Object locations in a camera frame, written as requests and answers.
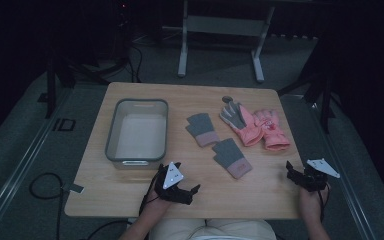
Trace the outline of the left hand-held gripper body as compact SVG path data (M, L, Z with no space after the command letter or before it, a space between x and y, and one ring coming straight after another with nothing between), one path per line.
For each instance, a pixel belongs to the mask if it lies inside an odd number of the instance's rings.
M179 166L179 163L173 162L167 166L161 165L156 175L154 190L161 199L182 204L181 197L188 196L188 191L178 187L178 184L184 179Z

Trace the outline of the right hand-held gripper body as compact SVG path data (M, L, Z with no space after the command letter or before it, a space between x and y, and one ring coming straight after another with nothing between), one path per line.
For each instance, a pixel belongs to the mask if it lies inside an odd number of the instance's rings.
M302 187L308 192L323 190L328 181L328 177L340 178L337 172L324 158L308 160L304 168L304 178Z

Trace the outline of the pink padded printed glove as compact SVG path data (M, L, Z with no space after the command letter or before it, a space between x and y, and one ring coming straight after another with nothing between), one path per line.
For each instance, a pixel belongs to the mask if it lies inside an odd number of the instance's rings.
M262 129L265 148L269 151L286 150L290 146L288 138L280 128L279 116L275 110L259 110L254 113Z

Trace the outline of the grey pink knit glove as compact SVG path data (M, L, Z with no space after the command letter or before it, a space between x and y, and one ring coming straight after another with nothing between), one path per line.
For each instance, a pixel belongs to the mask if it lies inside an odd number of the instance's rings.
M215 152L213 159L233 178L240 179L252 170L251 164L232 138L218 142L212 150Z
M212 121L207 113L198 113L187 118L186 130L194 137L200 147L206 147L220 141Z

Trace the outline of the grey plastic bin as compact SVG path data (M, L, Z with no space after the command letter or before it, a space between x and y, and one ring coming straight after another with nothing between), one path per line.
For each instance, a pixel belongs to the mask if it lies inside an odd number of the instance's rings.
M157 169L166 154L168 103L125 98L117 102L105 155L116 169Z

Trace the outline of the pink glove with grey palm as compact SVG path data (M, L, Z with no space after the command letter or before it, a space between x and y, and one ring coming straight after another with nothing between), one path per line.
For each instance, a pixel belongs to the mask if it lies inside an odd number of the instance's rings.
M263 132L253 115L241 103L230 101L219 116L238 135L244 146L253 146L263 138Z

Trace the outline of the person's right hand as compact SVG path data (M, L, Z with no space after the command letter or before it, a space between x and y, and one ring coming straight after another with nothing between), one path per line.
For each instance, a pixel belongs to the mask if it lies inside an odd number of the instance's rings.
M324 208L330 196L330 185L323 190L308 192L300 188L299 212L303 221L319 219L322 222Z

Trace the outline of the person's left hand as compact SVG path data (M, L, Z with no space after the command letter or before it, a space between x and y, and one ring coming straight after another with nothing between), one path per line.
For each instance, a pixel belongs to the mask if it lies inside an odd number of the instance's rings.
M171 206L171 202L161 199L157 193L152 191L145 200L142 215L162 218Z

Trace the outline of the person's lap in beige trousers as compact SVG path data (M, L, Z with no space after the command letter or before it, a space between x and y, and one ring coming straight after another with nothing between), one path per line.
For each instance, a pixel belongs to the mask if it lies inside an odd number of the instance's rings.
M265 220L163 219L150 240L277 240Z

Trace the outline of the black tripod stand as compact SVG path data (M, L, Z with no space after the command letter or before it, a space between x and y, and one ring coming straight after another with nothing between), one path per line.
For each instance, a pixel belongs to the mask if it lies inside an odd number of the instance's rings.
M103 78L104 75L121 70L128 63L127 58L121 58L115 61L115 64L109 68L92 71L80 63L77 63L59 48L49 43L47 45L47 63L46 63L46 82L47 91L43 93L38 101L47 104L46 119L49 119L56 110L57 90L56 80L59 80L64 88L73 88L76 84L75 72L79 72L92 82L100 85L108 85L109 80Z
M333 83L333 68L327 45L319 39L309 58L304 64L298 79L277 91L283 96L303 85L309 88L304 94L307 103L315 104L321 99L320 125L326 134L329 133L330 100Z

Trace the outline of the dark device with red light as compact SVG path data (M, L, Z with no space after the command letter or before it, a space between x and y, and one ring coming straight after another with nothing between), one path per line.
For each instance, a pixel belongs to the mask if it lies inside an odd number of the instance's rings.
M128 0L112 0L112 2L117 25L120 28L127 27L131 20L131 11Z

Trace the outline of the metal floor rail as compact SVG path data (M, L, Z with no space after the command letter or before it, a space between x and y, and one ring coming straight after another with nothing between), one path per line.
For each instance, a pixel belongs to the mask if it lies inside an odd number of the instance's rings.
M320 123L321 105L308 103L302 95L280 97L301 162L324 158L340 178L329 177L331 194L324 210L324 226L333 240L374 240L366 214L351 181L339 162L332 135Z
M16 194L30 166L56 121L56 114L70 96L70 88L56 97L56 107L36 100L29 91L0 127L0 219Z

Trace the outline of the white metal desk frame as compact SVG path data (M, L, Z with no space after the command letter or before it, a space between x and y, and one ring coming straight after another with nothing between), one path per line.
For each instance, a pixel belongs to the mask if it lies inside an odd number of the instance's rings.
M247 37L257 37L258 45L251 50L252 64L257 82L265 80L260 55L268 34L271 20L275 11L274 6L270 6L266 11L264 20L234 19L213 16L190 15L188 12L189 2L183 0L183 19L182 19L182 45L180 50L179 65L177 75L185 77L187 72L188 60L188 33L209 33L238 35Z

